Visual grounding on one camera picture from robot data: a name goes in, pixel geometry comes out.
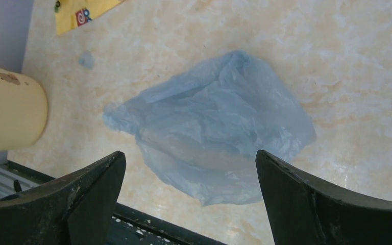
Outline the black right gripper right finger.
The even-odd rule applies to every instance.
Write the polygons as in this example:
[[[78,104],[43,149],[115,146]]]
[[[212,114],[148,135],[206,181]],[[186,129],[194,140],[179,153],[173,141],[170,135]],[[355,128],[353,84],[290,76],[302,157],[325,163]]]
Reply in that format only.
[[[256,168],[275,244],[392,244],[392,201],[340,187],[264,150]]]

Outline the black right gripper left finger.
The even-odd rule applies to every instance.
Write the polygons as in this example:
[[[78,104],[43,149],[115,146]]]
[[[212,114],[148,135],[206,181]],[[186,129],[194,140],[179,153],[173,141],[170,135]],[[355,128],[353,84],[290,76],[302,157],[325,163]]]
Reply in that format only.
[[[126,171],[123,152],[0,199],[0,244],[104,244]]]

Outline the yellow plastic trash bin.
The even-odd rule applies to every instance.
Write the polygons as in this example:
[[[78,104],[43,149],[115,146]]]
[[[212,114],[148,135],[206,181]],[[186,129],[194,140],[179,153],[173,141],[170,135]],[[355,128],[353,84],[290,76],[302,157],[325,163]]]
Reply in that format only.
[[[33,145],[47,116],[48,101],[40,83],[0,68],[0,151]]]

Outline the blue plastic trash bag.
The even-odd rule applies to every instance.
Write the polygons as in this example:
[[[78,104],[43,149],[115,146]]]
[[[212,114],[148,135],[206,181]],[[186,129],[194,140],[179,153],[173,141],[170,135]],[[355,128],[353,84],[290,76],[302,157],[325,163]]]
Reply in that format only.
[[[316,140],[311,117],[272,67],[244,51],[110,103],[103,120],[135,137],[162,182],[203,206],[259,202],[258,150],[289,161]]]

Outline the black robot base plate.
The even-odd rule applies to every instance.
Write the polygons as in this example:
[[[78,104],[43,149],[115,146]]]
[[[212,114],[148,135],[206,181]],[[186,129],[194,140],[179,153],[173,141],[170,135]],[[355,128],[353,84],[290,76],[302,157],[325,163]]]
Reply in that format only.
[[[7,161],[0,164],[0,198],[28,190],[54,178]],[[106,244],[220,244],[183,227],[117,203],[110,219]]]

